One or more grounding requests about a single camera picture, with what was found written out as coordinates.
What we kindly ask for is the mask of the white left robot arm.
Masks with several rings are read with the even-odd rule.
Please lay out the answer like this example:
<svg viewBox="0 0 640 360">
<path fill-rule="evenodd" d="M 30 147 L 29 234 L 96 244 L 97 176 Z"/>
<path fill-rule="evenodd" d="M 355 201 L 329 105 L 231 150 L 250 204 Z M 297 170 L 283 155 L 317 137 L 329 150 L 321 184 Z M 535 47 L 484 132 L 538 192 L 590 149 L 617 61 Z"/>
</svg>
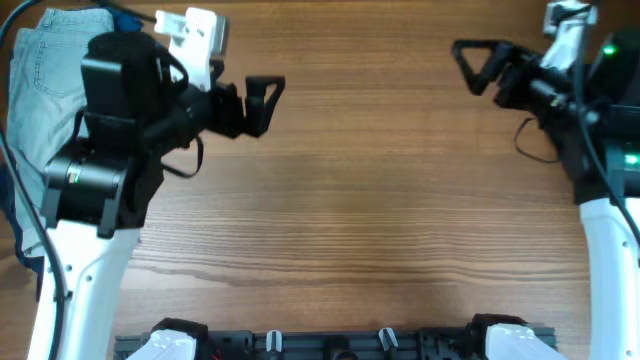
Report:
<svg viewBox="0 0 640 360">
<path fill-rule="evenodd" d="M 285 88 L 281 76 L 250 76 L 245 96 L 231 84 L 202 89 L 142 32 L 94 37 L 81 74 L 87 103 L 75 123 L 88 134 L 73 133 L 45 168 L 37 227 L 46 259 L 32 359 L 106 355 L 120 283 L 169 171 L 163 157 L 199 143 L 206 130 L 263 135 Z"/>
</svg>

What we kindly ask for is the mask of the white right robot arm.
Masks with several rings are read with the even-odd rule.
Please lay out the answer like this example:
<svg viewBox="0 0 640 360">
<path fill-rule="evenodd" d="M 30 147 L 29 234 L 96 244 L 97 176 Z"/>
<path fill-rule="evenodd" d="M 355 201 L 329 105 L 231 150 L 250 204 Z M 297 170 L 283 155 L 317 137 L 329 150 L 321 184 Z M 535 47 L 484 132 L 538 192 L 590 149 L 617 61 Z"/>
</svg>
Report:
<svg viewBox="0 0 640 360">
<path fill-rule="evenodd" d="M 501 40 L 453 42 L 467 87 L 531 113 L 573 186 L 587 239 L 592 359 L 639 356 L 639 30 L 610 34 L 585 76 Z"/>
</svg>

